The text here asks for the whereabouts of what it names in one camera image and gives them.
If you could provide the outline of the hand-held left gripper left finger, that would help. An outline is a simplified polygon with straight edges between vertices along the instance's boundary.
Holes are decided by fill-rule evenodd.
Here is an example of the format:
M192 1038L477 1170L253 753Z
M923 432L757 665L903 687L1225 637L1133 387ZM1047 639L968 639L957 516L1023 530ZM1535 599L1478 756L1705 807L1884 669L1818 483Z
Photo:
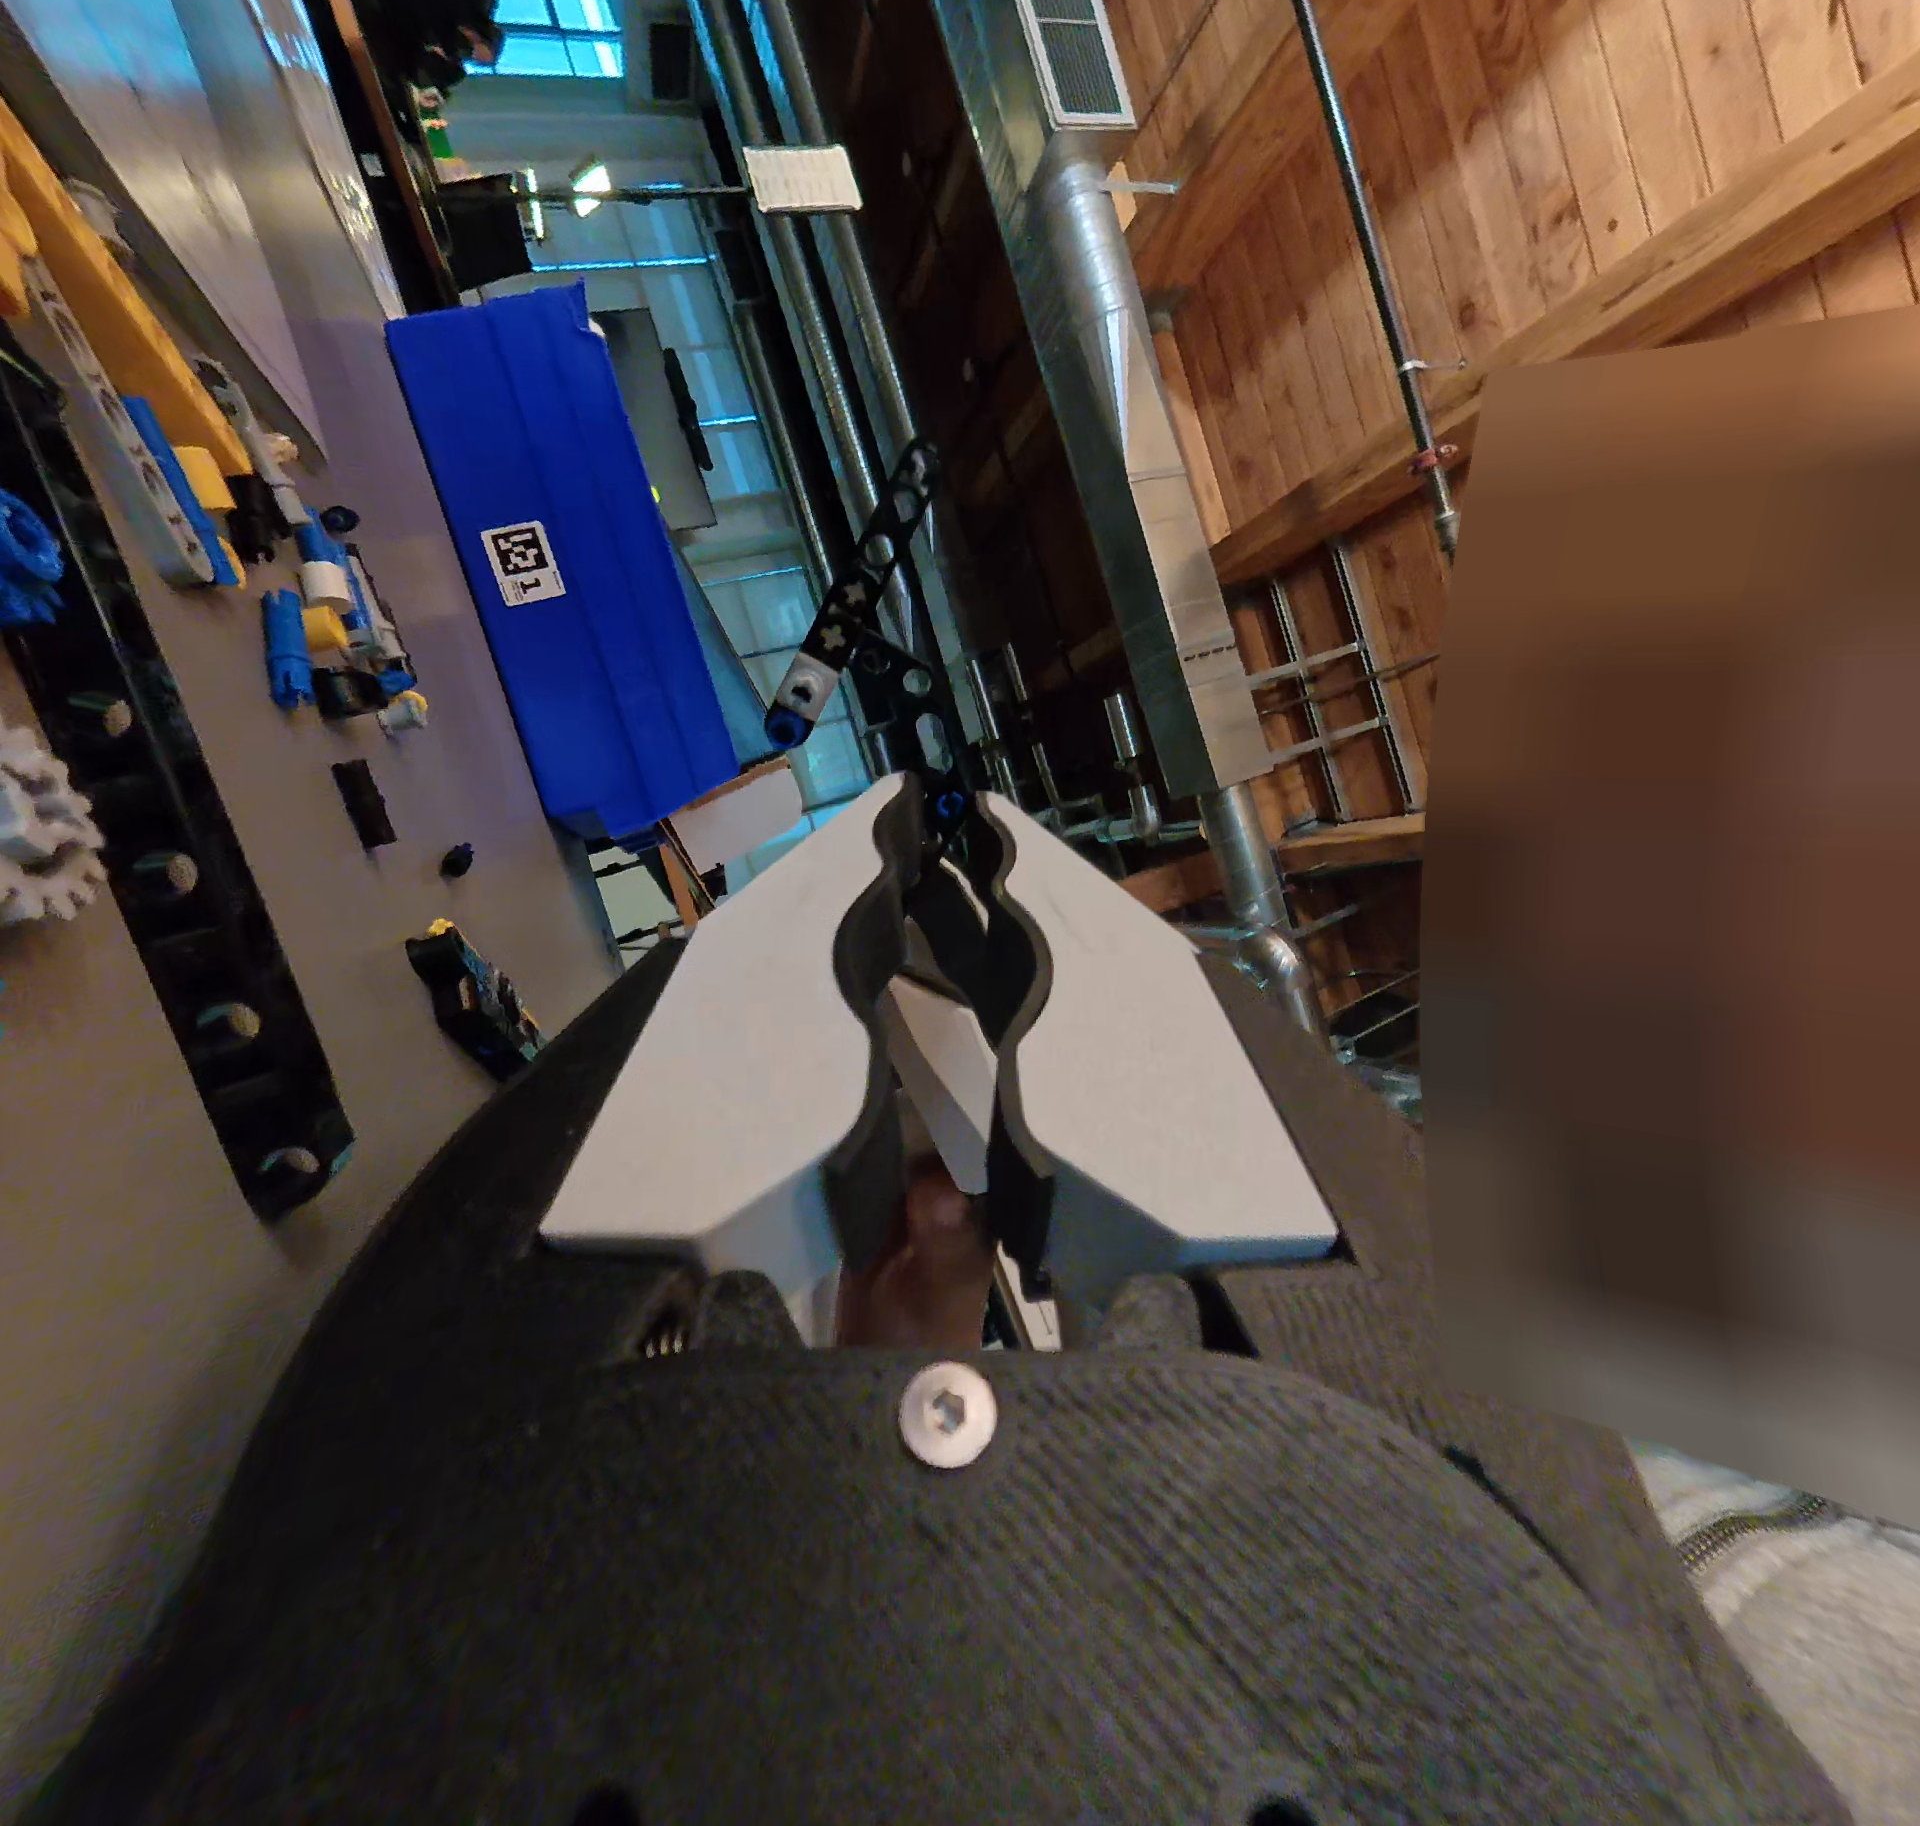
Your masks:
M829 1346L846 1267L905 1175L881 1001L905 961L919 784L871 785L703 920L577 1144L537 1238L764 1275Z

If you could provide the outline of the blue lego gear piece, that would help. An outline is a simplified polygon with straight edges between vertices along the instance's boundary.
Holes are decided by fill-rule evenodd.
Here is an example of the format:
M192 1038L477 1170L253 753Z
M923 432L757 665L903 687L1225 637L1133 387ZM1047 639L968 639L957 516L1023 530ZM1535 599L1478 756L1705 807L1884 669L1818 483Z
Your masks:
M59 617L65 549L47 523L0 492L3 504L3 632L47 627Z

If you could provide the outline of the metal sprinkler pipe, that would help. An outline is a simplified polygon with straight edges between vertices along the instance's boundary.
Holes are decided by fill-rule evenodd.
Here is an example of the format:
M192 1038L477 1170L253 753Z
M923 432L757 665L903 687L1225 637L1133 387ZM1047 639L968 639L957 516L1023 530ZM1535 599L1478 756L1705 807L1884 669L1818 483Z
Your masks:
M1443 561L1453 565L1454 549L1457 549L1457 504L1454 504L1453 474L1444 465L1448 444L1437 441L1433 418L1427 418L1427 402L1420 391L1420 377L1425 377L1427 364L1407 345L1400 302L1396 293L1396 280L1391 280L1391 271L1386 260L1378 218L1374 218L1374 209L1368 202L1368 184L1364 184L1364 175L1357 164L1351 119L1347 119L1345 101L1342 101L1342 90L1337 90L1337 79L1332 69L1332 53L1325 44L1325 29L1317 25L1314 0L1287 0L1287 2L1293 12L1293 29L1299 29L1302 48L1304 48L1308 79L1314 88L1317 109L1325 118L1333 175L1337 175L1337 184L1342 184L1342 194L1345 194L1345 203L1351 215L1353 243L1360 255L1360 271L1368 277L1370 306L1374 306L1374 315L1382 323L1386 351L1389 351L1396 387L1400 399L1407 437L1411 437L1411 474L1425 483L1437 551L1443 551Z

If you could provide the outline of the grey lego beam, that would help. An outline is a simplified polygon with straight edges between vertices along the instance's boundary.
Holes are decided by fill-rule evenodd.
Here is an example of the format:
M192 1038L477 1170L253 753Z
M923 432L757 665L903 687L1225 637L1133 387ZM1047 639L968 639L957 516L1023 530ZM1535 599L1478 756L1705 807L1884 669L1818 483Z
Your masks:
M32 323L53 354L53 377L59 383L85 436L94 441L94 451L107 468L107 490L127 511L134 542L149 560L156 580L165 580L169 590L211 590L211 551L192 530L155 451L137 436L127 404L107 383L43 257L26 255L21 268L26 299L32 306Z

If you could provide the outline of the long black lego beam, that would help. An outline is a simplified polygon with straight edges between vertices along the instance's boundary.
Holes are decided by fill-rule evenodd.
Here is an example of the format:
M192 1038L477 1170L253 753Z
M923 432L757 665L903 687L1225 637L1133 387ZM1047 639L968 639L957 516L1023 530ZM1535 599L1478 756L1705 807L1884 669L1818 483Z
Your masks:
M43 525L59 565L3 648L100 825L111 896L239 1190L281 1224L337 1177L354 1127L65 394L8 330L3 519L18 516Z

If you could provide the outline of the grey lego gear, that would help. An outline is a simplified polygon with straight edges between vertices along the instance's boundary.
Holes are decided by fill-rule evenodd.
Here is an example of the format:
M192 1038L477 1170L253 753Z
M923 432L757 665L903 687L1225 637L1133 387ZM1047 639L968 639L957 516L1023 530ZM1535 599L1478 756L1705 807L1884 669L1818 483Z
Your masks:
M26 727L3 727L3 928L73 920L104 890L104 832L69 768Z

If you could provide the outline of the metal wall rack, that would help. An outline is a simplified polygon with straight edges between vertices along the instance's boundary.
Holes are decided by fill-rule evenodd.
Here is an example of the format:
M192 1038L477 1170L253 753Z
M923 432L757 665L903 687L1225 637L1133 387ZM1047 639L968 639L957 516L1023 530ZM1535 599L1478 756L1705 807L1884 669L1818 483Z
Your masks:
M1287 841L1407 818L1427 807L1416 694L1433 675L1425 639L1391 639L1378 580L1351 535L1227 594L1250 707L1270 753L1254 784Z

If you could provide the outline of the white vent grille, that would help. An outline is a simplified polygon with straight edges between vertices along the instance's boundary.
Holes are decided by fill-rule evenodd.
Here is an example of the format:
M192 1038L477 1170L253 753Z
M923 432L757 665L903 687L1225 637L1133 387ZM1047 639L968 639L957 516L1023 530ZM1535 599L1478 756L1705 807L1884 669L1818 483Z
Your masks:
M1013 0L1042 118L1054 131L1133 133L1136 115L1123 79L1103 0Z

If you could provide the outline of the black yellow lego piece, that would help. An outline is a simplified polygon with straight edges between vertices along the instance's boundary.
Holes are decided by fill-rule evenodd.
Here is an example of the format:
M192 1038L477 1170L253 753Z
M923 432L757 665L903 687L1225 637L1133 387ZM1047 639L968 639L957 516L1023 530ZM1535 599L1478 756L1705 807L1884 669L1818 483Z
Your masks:
M463 928L437 920L402 943L437 1029L495 1084L513 1084L545 1046L514 985L477 952Z

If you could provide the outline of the white knit sweater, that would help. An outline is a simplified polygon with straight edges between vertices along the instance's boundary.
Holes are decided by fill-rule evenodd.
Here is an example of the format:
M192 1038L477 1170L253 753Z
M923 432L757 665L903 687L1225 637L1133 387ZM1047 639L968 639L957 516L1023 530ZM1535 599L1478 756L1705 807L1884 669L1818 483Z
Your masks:
M1705 1613L1856 1822L1918 1822L1918 1527L1628 1442Z

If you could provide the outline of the blue plastic bin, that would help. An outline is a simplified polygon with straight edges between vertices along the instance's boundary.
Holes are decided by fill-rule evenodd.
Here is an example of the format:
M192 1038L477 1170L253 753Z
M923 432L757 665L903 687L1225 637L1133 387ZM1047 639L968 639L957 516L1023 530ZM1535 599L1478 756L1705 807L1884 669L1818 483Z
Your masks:
M396 318L383 347L545 816L630 841L736 778L586 289Z

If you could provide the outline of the metal air duct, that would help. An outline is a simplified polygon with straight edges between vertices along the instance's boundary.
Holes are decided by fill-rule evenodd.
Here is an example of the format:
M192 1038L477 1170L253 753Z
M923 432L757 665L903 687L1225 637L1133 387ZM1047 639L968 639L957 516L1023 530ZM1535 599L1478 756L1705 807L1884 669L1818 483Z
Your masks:
M1270 972L1290 1018L1325 1039L1254 804L1270 753L1112 194L1130 133L1047 124L1013 0L929 2L1163 785L1199 804L1225 904L1250 928L1254 970Z

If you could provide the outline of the yellow lego panel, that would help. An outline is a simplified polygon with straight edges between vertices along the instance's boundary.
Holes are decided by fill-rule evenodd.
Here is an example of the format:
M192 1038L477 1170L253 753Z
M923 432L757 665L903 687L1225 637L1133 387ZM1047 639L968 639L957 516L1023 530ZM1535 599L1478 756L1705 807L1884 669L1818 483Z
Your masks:
M169 444L203 449L225 474L251 474L242 436L186 369L107 243L85 221L26 127L3 108L3 315L26 315L23 260L41 257L120 394L145 399Z

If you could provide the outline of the blue lego beam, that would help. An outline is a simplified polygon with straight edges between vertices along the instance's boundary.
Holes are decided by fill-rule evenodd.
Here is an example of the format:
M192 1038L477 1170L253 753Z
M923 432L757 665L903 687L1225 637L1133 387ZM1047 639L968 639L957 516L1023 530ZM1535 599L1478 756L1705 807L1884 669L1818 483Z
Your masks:
M201 451L197 449L178 451L145 399L123 394L120 404L146 459L155 461L165 492L182 511L186 535L195 538L197 551L207 561L207 583L216 590L246 590L246 573L242 570L227 535L216 525L216 516L203 504L197 483L186 472L186 465L201 461Z

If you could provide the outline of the ceiling light panel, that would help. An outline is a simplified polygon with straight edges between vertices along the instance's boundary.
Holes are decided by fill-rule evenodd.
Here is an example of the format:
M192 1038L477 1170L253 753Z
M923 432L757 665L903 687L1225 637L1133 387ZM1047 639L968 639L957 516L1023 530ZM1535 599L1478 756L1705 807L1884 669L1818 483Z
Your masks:
M760 215L855 215L864 194L844 143L744 148L744 175Z

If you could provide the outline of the window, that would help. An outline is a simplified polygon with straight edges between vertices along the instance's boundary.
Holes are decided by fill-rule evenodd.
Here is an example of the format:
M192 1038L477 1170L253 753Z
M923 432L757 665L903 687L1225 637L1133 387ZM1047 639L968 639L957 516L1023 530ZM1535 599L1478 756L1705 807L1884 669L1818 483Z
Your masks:
M612 0L495 0L490 25L502 39L477 74L519 79L605 79L627 77L627 44Z

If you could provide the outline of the grey lego axle connector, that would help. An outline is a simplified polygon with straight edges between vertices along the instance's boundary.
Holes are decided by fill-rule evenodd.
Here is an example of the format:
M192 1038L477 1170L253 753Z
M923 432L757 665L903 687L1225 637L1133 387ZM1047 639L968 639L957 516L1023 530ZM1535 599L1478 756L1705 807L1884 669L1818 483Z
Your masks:
M239 387L239 383L227 374L225 364L216 364L215 357L201 357L201 354L192 364L195 364L195 374L203 384L203 391L225 410L227 426L239 432L253 477L274 498L281 525L299 530L308 519L308 504L303 504L303 498L295 490L295 477L288 472L288 465L299 465L299 449L284 436L264 429L253 418L251 402L243 399L243 391Z

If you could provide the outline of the black lego beam assembly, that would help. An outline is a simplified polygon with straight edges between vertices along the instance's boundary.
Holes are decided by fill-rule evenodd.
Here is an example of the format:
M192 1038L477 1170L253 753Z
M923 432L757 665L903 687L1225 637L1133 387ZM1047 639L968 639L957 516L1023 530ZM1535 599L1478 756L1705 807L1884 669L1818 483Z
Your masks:
M994 1061L984 1148L989 1238L1029 1292L1050 1294L1057 1168L1023 1123L1017 1051L1040 1020L1054 970L1037 928L1007 896L1017 844L1007 816L987 807L984 774L943 678L881 632L881 604L892 575L911 565L935 490L935 451L911 441L764 717L777 749L792 753L851 678L881 753L892 763L881 807L852 818L861 847L851 876L829 890L832 992L866 1032L866 1092L851 1135L824 1163L829 1218L844 1254L866 1265L890 1222L881 1163L903 1152L901 1113L886 1103L892 1057L881 1001L905 972L905 930L916 928Z

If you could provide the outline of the grey board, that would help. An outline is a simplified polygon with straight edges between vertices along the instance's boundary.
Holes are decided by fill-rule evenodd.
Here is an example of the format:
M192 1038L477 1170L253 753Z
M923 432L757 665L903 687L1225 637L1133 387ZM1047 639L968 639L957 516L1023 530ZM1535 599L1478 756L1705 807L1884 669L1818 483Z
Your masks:
M422 465L396 268L303 0L3 0L3 93L311 474Z

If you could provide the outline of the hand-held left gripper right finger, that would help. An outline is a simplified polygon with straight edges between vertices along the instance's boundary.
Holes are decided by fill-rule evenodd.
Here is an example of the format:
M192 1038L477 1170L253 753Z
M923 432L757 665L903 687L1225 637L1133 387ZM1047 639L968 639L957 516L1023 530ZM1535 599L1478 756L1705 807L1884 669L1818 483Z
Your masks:
M1141 1275L1332 1258L1333 1215L1199 951L997 794L968 841L987 1197L1021 1282L1103 1309Z

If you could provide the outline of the black blue lego connector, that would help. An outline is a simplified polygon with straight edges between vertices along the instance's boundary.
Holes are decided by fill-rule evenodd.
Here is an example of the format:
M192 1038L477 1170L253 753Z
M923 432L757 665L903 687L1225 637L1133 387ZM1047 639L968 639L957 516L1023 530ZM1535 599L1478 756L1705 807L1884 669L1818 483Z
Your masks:
M373 700L388 707L418 687L416 661L359 549L343 545L343 565L354 594L354 610L348 613L348 665L360 672L373 687Z

